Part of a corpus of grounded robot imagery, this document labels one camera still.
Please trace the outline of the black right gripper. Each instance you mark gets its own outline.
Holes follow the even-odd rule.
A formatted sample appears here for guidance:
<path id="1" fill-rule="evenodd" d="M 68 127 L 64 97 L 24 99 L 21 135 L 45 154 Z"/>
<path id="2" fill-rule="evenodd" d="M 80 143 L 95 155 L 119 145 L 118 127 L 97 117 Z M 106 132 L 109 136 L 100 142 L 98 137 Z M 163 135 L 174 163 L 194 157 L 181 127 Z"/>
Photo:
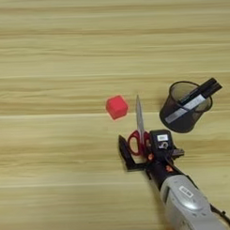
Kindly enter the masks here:
<path id="1" fill-rule="evenodd" d="M 144 171 L 146 169 L 149 177 L 157 185 L 158 190 L 161 189 L 162 184 L 170 176 L 183 175 L 181 170 L 178 170 L 174 165 L 174 159 L 179 158 L 185 154 L 185 151 L 180 148 L 174 149 L 160 149 L 153 153 L 153 159 L 149 164 L 135 163 L 130 153 L 130 146 L 123 136 L 119 136 L 119 151 L 125 162 L 126 169 L 129 171 Z"/>

